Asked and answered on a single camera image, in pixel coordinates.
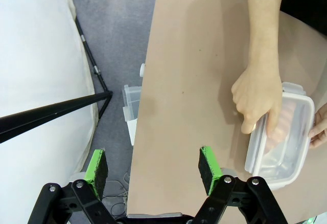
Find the screw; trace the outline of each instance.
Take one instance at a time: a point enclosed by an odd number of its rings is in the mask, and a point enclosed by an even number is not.
[[[84,184],[82,182],[77,182],[76,186],[77,188],[81,188]]]
[[[253,179],[253,180],[252,180],[252,184],[254,184],[254,185],[259,184],[259,180],[258,180],[258,179]]]
[[[226,183],[231,183],[231,178],[229,176],[225,177],[224,181]]]

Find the gray floor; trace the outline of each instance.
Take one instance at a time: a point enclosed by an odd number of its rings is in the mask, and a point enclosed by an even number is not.
[[[74,0],[74,3],[93,56],[107,86],[114,92],[99,122],[89,156],[95,149],[106,149],[109,177],[104,195],[113,197],[104,198],[103,202],[112,214],[119,215],[124,212],[122,195],[128,190],[133,151],[122,111],[122,88],[125,84],[142,84],[139,67],[146,58],[155,0]],[[96,91],[101,92],[96,78],[94,84]],[[88,223],[88,220],[78,213],[71,223]]]

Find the clear plastic container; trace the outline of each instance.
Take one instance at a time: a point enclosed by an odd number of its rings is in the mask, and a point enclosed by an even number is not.
[[[141,98],[142,87],[129,87],[125,85],[123,88],[124,104],[123,112],[125,121],[134,120],[138,115],[139,100]]]
[[[283,83],[283,104],[276,130],[266,135],[267,115],[251,133],[245,170],[263,177],[274,190],[292,183],[303,167],[313,125],[314,104],[303,88]]]

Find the white backdrop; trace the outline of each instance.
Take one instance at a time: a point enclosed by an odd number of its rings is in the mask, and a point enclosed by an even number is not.
[[[0,0],[0,117],[94,94],[75,15],[72,0]],[[96,122],[91,105],[0,144],[0,223],[27,223],[45,183],[68,183]]]

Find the brown tabletop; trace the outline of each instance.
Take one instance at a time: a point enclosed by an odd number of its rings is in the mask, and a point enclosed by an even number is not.
[[[316,109],[327,101],[327,40],[281,13],[282,81],[304,87]],[[249,136],[231,86],[247,64],[247,0],[156,0],[133,152],[127,212],[195,215],[206,198],[199,148],[240,179]],[[327,145],[310,150],[300,176],[274,191],[289,223],[327,211]],[[245,223],[229,207],[220,223]]]

